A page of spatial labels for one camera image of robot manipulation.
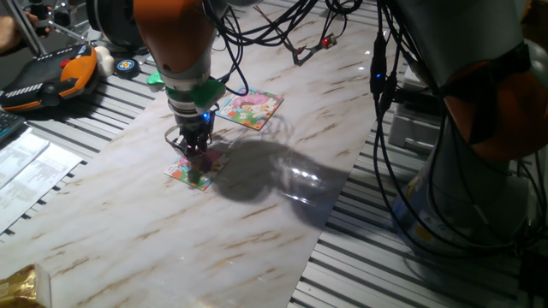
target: gold foil wrapper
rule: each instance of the gold foil wrapper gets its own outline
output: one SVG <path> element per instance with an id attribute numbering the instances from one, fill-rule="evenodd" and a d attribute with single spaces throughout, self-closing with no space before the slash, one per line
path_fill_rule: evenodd
<path id="1" fill-rule="evenodd" d="M 31 264 L 0 280 L 0 308 L 51 308 L 49 275 Z"/>

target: round badge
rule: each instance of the round badge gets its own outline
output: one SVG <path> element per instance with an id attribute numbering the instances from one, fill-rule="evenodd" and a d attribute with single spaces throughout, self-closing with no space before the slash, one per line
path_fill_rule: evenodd
<path id="1" fill-rule="evenodd" d="M 115 68 L 115 73 L 118 77 L 130 80 L 137 77 L 140 74 L 139 63 L 133 59 L 121 60 Z"/>
<path id="2" fill-rule="evenodd" d="M 135 62 L 133 60 L 123 60 L 118 63 L 118 69 L 122 71 L 130 70 L 135 66 Z"/>

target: green clamp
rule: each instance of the green clamp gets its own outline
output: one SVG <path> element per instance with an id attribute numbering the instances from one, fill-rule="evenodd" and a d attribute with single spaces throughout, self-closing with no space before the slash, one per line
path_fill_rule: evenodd
<path id="1" fill-rule="evenodd" d="M 209 111 L 209 109 L 224 95 L 226 86 L 224 83 L 217 80 L 208 80 L 203 85 L 197 86 L 191 91 L 177 91 L 171 88 L 166 88 L 165 91 L 169 98 L 180 102 L 187 101 L 188 96 L 190 96 L 194 102 L 196 111 L 199 114 L 203 114 Z"/>
<path id="2" fill-rule="evenodd" d="M 158 92 L 165 86 L 164 81 L 162 80 L 162 77 L 160 77 L 160 73 L 158 71 L 148 76 L 146 83 L 152 92 Z"/>

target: white paper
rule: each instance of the white paper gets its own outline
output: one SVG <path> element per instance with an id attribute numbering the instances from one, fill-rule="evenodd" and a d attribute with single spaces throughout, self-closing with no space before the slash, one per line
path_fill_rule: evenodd
<path id="1" fill-rule="evenodd" d="M 28 129 L 21 137 L 0 150 L 0 188 L 18 175 L 34 158 L 50 144 L 40 139 Z"/>
<path id="2" fill-rule="evenodd" d="M 0 189 L 0 232 L 25 214 L 80 161 L 75 154 L 50 144 Z"/>

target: metal slatted platform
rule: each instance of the metal slatted platform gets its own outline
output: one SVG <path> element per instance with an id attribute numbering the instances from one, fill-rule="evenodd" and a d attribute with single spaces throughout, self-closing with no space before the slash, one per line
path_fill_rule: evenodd
<path id="1" fill-rule="evenodd" d="M 141 75 L 133 80 L 111 76 L 102 79 L 92 95 L 77 97 L 56 108 L 24 115 L 33 134 L 82 157 L 82 163 L 0 234 L 0 244 L 12 240 L 17 230 L 31 223 L 29 219 L 46 206 L 148 104 L 164 95 L 164 92 L 150 92 L 145 83 L 156 68 L 146 63 L 141 68 Z"/>

